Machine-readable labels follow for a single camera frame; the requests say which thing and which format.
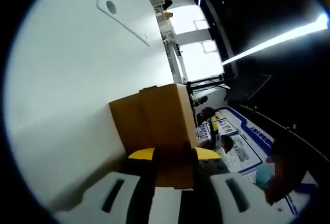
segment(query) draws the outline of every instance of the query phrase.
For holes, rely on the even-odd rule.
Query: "cardboard box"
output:
[[[185,85],[145,88],[109,106],[127,155],[145,148],[179,155],[184,146],[197,146]]]

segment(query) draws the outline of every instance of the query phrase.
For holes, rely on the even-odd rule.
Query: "poster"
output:
[[[234,126],[232,126],[232,124],[230,122],[228,122],[228,120],[225,119],[225,118],[214,120],[214,122],[216,123],[216,125],[219,129],[220,135],[231,135],[231,134],[237,132],[237,130],[234,128]],[[207,124],[207,128],[210,131],[210,123],[209,122]]]
[[[262,160],[240,134],[230,137],[233,139],[234,146],[222,156],[222,160],[230,172],[241,172],[262,163]]]
[[[247,174],[244,174],[243,177],[245,179],[247,179],[249,182],[255,184],[256,183],[256,173],[257,173],[257,170],[254,170]]]
[[[198,144],[211,139],[210,131],[208,130],[207,124],[202,124],[197,127],[196,131],[198,132],[197,142]]]

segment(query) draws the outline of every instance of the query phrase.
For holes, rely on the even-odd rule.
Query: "mounting hole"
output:
[[[107,1],[107,8],[108,10],[112,13],[112,14],[116,14],[117,13],[117,8],[114,5],[114,3],[112,1]]]

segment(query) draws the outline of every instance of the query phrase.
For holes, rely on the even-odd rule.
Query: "dark background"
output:
[[[1,166],[3,177],[1,187],[3,189],[2,200],[4,211],[2,211],[2,223],[15,222],[40,222],[57,223],[50,214],[42,208],[34,195],[25,185],[18,168],[13,160],[8,143],[8,137],[5,131],[3,94],[4,79],[8,56],[12,43],[20,28],[21,22],[35,0],[3,0],[2,2],[2,42],[1,42],[1,119],[0,119],[0,137],[1,137]]]
[[[314,22],[327,12],[325,0],[210,0],[219,16],[234,55],[292,29]],[[213,25],[214,19],[205,4],[201,8],[211,26],[222,58],[229,55]],[[266,48],[237,61],[239,74],[271,75],[271,79],[249,101],[230,101],[229,105],[244,114],[275,139],[297,144],[297,151],[308,161],[313,176],[323,182],[328,162],[302,139],[268,121],[251,109],[271,118],[317,148],[327,158],[329,153],[330,30],[318,31]],[[224,67],[225,78],[235,76],[232,67]]]

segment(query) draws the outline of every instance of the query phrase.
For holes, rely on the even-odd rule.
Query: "white panel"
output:
[[[195,25],[196,25],[197,29],[208,29],[209,28],[206,20],[195,21]]]
[[[207,52],[207,53],[217,51],[217,45],[214,41],[206,41],[206,42],[203,42],[202,44],[203,44],[205,52]]]
[[[173,13],[171,23],[176,34],[201,29],[197,27],[196,21],[205,21],[204,14],[197,5],[176,7],[168,9],[168,12]]]
[[[173,82],[149,1],[110,1],[150,46],[96,0],[37,0],[12,47],[6,128],[27,185],[45,205],[124,155],[108,102]]]
[[[198,107],[195,108],[196,113],[200,113],[202,111],[203,108],[205,107],[211,107],[213,109],[217,109],[223,106],[226,106],[228,103],[227,101],[224,101],[225,97],[226,97],[226,90],[223,88],[219,88],[219,87],[214,87],[212,88],[210,91],[210,94],[207,94],[208,100],[205,104],[202,104]]]
[[[181,193],[179,189],[156,187],[149,214],[149,224],[178,223]]]

